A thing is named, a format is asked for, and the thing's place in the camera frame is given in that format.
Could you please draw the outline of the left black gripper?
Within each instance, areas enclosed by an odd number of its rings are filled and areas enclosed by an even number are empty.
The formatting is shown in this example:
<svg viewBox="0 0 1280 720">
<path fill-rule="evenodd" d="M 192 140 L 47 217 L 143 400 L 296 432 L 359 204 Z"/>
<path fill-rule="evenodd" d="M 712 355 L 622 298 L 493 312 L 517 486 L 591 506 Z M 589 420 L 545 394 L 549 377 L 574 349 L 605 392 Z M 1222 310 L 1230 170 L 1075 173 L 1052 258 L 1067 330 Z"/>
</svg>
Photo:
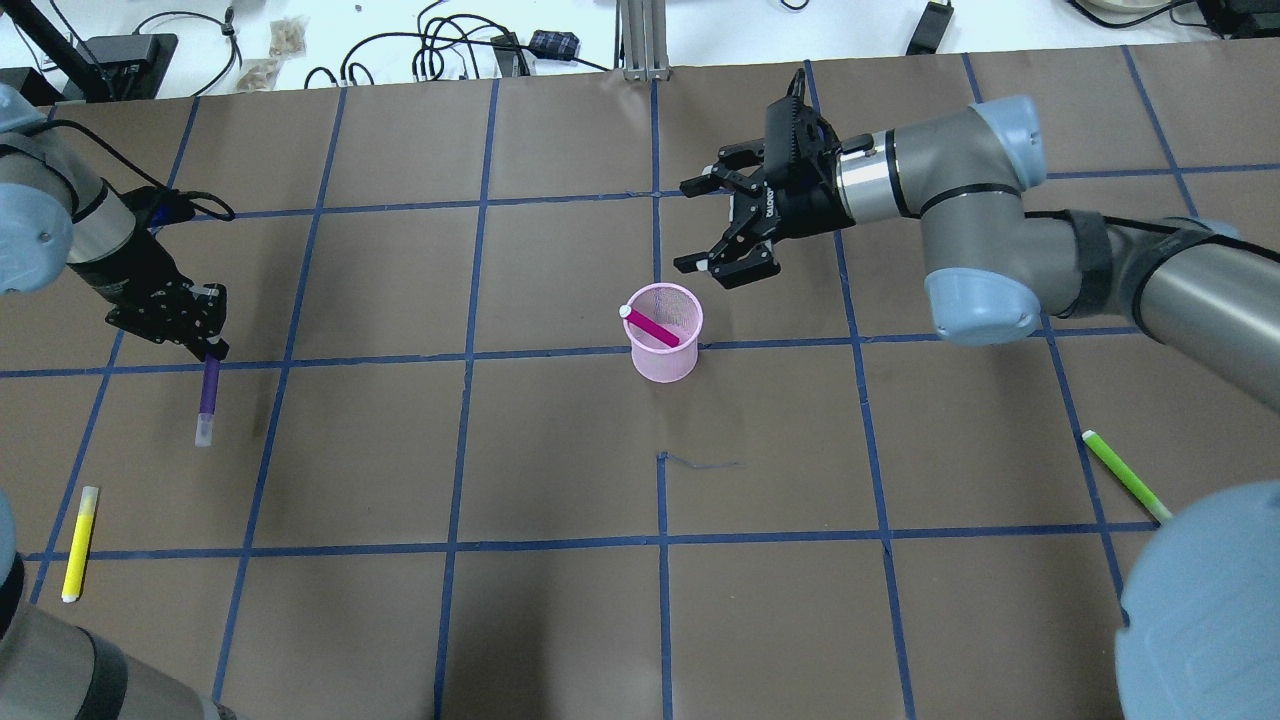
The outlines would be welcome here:
<svg viewBox="0 0 1280 720">
<path fill-rule="evenodd" d="M 229 291 L 182 275 L 166 254 L 132 261 L 105 322 L 156 345 L 198 351 L 202 363 L 224 363 L 230 346 L 223 338 Z"/>
</svg>

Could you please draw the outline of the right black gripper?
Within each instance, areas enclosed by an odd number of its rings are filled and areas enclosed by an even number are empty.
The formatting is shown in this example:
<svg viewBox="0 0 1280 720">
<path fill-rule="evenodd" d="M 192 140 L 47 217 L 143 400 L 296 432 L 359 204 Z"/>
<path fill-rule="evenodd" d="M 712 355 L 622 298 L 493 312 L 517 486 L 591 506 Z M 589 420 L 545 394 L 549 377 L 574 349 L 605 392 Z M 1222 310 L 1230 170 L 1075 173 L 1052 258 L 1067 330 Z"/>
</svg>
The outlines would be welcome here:
<svg viewBox="0 0 1280 720">
<path fill-rule="evenodd" d="M 765 136 L 722 146 L 700 176 L 685 179 L 686 199 L 724 191 L 730 229 L 710 250 L 673 259 L 682 274 L 704 273 L 724 290 L 781 273 L 774 241 L 805 238 L 851 225 L 838 192 L 838 136 L 801 97 L 765 109 Z"/>
</svg>

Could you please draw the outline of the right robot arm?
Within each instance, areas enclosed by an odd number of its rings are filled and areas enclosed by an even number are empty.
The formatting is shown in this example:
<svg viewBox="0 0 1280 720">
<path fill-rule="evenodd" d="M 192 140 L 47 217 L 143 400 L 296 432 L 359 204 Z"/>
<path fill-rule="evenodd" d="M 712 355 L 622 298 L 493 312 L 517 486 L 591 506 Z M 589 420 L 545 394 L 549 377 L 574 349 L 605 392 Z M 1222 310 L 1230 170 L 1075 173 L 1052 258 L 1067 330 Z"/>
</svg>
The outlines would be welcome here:
<svg viewBox="0 0 1280 720">
<path fill-rule="evenodd" d="M 717 151 L 680 191 L 730 193 L 730 224 L 676 259 L 731 290 L 776 275 L 774 246 L 890 218 L 920 223 L 936 334 L 961 346 L 1029 336 L 1042 315 L 1120 316 L 1277 407 L 1277 254 L 1189 217 L 1029 211 L 1046 181 L 1036 104 L 975 102 L 840 138 L 800 94 L 765 109 L 762 138 Z M 1157 530 L 1121 597 L 1117 692 L 1128 719 L 1277 716 L 1277 482 L 1172 511 L 1094 430 L 1083 441 Z"/>
</svg>

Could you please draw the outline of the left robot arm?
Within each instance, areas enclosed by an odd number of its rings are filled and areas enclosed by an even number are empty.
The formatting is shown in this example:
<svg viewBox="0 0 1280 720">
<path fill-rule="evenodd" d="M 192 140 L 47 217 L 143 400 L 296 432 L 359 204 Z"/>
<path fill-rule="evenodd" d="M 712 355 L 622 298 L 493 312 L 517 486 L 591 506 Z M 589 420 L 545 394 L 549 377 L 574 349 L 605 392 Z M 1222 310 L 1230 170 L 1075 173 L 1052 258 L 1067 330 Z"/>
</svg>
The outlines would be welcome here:
<svg viewBox="0 0 1280 720">
<path fill-rule="evenodd" d="M 182 191 L 142 174 L 119 192 L 63 137 L 74 120 L 52 120 L 12 86 L 1 95 L 1 288 L 32 293 L 64 270 L 108 302 L 109 325 L 156 345 L 184 347 L 197 361 L 224 361 L 229 345 L 224 284 L 183 274 L 156 229 L 197 215 L 233 222 L 214 193 Z"/>
</svg>

